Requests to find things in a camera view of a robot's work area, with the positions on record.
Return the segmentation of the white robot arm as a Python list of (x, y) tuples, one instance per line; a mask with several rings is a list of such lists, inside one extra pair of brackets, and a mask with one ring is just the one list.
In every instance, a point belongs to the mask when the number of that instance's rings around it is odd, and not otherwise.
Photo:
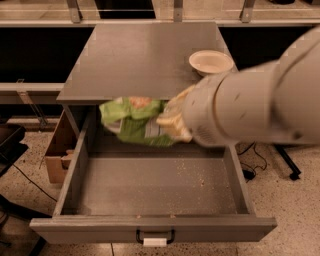
[(204, 147), (319, 144), (319, 66), (315, 27), (275, 61), (203, 78), (172, 98), (156, 123), (173, 140)]

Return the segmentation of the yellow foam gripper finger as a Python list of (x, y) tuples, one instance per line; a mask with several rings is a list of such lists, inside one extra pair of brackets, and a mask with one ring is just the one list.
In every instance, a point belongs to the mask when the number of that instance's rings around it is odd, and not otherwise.
[(174, 114), (173, 116), (161, 114), (156, 119), (156, 123), (174, 141), (189, 143), (192, 140), (192, 135), (186, 127), (181, 113)]
[(189, 86), (178, 95), (173, 97), (166, 105), (165, 112), (168, 114), (178, 114), (182, 111), (182, 106), (187, 95), (195, 88), (194, 85)]

